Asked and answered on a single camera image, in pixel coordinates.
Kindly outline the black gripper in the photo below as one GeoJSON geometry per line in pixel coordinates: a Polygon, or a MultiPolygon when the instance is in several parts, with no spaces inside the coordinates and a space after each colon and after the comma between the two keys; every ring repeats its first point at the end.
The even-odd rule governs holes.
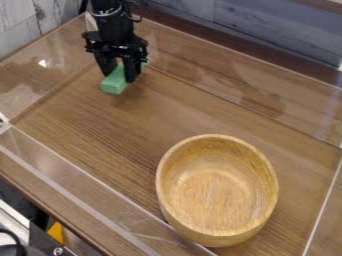
{"type": "Polygon", "coordinates": [[[104,76],[117,67],[117,58],[122,59],[124,78],[133,82],[141,72],[141,62],[146,61],[148,42],[136,35],[133,24],[140,22],[128,11],[88,12],[96,29],[85,31],[85,51],[94,57],[104,76]]]}

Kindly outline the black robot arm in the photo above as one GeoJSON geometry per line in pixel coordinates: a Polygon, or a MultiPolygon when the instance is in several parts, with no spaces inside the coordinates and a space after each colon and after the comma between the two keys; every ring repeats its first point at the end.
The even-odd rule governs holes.
{"type": "Polygon", "coordinates": [[[134,33],[133,24],[141,19],[132,17],[128,0],[89,0],[89,15],[96,30],[85,31],[85,51],[93,54],[98,68],[108,76],[122,63],[126,82],[133,82],[141,73],[148,58],[148,42],[134,33]]]}

